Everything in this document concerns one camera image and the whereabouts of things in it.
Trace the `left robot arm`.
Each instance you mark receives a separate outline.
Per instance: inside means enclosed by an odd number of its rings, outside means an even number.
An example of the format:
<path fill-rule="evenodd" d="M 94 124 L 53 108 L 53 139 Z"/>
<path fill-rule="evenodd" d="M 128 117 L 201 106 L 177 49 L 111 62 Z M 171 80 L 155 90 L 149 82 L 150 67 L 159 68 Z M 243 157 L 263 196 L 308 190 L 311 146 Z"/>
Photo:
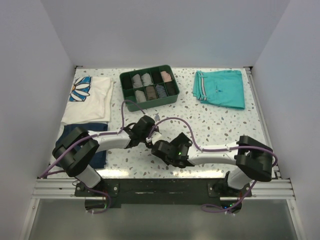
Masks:
<path fill-rule="evenodd" d="M 145 143 L 155 120 L 142 116 L 132 127 L 126 126 L 118 132 L 87 131 L 76 127 L 52 151 L 56 163 L 71 178 L 86 185 L 86 191 L 99 196 L 104 190 L 102 177 L 90 166 L 90 161 L 98 152 L 113 149 L 130 149 Z"/>

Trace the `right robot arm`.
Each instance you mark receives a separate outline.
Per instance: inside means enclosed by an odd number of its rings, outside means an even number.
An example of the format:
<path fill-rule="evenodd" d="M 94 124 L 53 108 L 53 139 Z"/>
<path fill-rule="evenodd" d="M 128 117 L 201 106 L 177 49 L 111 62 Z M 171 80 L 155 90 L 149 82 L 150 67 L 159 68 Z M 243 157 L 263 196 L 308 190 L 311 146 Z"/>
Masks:
<path fill-rule="evenodd" d="M 235 166 L 226 174 L 223 192 L 235 196 L 251 181 L 272 180 L 273 150 L 261 142 L 243 135 L 238 141 L 225 145 L 196 147 L 190 138 L 180 133 L 172 141 L 166 141 L 158 132 L 146 138 L 151 154 L 167 165 L 184 169 L 205 164 Z"/>

